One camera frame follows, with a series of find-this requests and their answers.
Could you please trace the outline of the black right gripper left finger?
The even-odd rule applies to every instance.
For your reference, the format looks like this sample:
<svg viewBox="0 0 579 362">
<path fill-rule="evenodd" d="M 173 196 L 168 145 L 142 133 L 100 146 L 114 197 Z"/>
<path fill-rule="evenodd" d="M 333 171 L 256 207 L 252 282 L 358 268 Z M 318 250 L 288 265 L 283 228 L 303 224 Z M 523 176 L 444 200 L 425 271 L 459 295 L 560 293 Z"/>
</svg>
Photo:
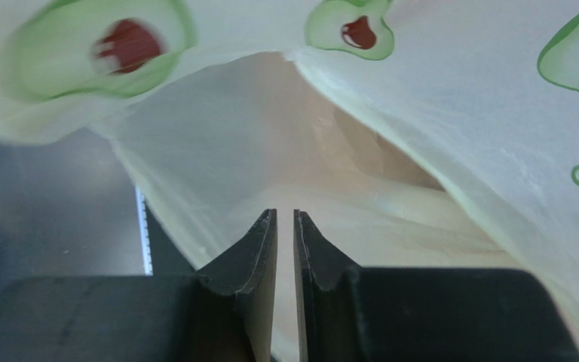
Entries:
<svg viewBox="0 0 579 362">
<path fill-rule="evenodd" d="M 27 278 L 0 294 L 0 361 L 269 361 L 277 212 L 190 275 Z"/>
</svg>

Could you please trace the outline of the pale green avocado plastic bag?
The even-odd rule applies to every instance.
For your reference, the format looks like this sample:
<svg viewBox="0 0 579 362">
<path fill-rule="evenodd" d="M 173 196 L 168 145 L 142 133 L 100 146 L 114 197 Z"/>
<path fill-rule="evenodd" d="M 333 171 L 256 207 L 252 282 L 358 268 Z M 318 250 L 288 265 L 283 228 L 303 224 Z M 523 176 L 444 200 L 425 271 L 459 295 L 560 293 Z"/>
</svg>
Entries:
<svg viewBox="0 0 579 362">
<path fill-rule="evenodd" d="M 303 209 L 532 273 L 579 349 L 579 1 L 0 1 L 0 143 L 83 128 L 194 267 Z"/>
</svg>

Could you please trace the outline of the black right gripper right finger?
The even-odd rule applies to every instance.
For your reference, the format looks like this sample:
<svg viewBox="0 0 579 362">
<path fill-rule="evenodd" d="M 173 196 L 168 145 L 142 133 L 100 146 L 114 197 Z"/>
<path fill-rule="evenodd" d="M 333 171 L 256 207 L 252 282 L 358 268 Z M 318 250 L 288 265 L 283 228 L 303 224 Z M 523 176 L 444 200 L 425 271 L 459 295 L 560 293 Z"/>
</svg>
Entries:
<svg viewBox="0 0 579 362">
<path fill-rule="evenodd" d="M 361 266 L 306 212 L 293 222 L 303 361 L 579 361 L 528 272 Z"/>
</svg>

